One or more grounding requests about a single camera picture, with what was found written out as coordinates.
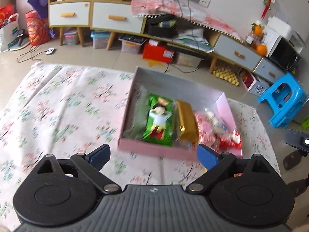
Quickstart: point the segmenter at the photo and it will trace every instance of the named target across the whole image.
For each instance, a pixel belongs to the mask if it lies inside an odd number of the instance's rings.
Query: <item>cartoon character print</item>
[[[150,137],[157,139],[164,138],[166,121],[172,116],[172,113],[166,110],[167,105],[168,102],[165,99],[159,98],[158,103],[149,111],[149,117],[153,119]]]
[[[27,22],[29,39],[32,43],[35,43],[40,39],[43,34],[44,25],[40,21],[28,21]]]

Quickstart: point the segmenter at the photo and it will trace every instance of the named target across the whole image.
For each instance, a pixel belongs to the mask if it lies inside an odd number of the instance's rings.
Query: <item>green snack package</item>
[[[174,105],[171,99],[149,94],[150,111],[143,141],[172,146],[174,133]]]

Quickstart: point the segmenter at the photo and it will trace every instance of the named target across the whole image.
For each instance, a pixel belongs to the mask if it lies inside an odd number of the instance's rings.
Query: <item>pink candy wrapper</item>
[[[215,133],[208,117],[201,112],[195,112],[200,143],[212,148],[218,153],[229,152],[238,158],[243,157],[242,141],[237,130],[232,133]]]
[[[200,143],[216,150],[217,137],[212,125],[208,121],[208,118],[201,112],[196,112],[194,115],[197,122]]]

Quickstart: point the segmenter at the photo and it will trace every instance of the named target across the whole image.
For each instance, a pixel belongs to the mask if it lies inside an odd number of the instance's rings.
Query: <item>floral blanket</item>
[[[190,5],[183,0],[132,0],[131,9],[134,16],[156,16],[161,14],[172,14],[194,24],[200,24],[213,30],[225,33],[239,41],[243,41],[237,31],[228,26],[221,18],[207,12],[200,5]]]
[[[69,158],[107,143],[112,155],[101,172],[121,187],[126,184],[186,186],[204,173],[199,163],[117,151],[132,77],[131,73],[95,67],[43,63],[33,66],[0,119],[0,222],[3,225],[11,230],[19,225],[13,195],[45,154]],[[244,157],[261,153],[279,172],[270,140],[255,109],[233,100],[229,103],[243,137]]]

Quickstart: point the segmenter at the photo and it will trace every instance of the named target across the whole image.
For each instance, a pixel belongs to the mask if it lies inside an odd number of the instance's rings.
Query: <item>pink box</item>
[[[228,104],[227,98],[222,91],[212,87],[194,83],[183,78],[137,67],[132,86],[129,92],[128,103],[122,122],[118,149],[126,152],[134,152],[154,157],[165,157],[176,160],[197,161],[196,151],[188,151],[177,147],[167,147],[139,140],[124,138],[123,133],[127,121],[130,121],[130,107],[133,107],[132,95],[136,84],[143,85],[149,93],[155,93],[170,99],[178,99],[191,104],[195,111],[210,109],[219,115],[225,122],[229,131],[236,129],[236,124]]]

